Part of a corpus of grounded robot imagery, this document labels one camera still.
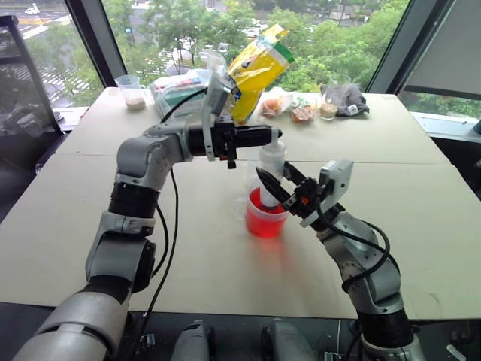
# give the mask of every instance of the chip bag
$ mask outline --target chip bag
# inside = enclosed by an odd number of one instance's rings
[[[245,124],[256,108],[262,91],[294,62],[279,39],[287,35],[279,24],[266,29],[239,54],[228,68],[236,123]]]

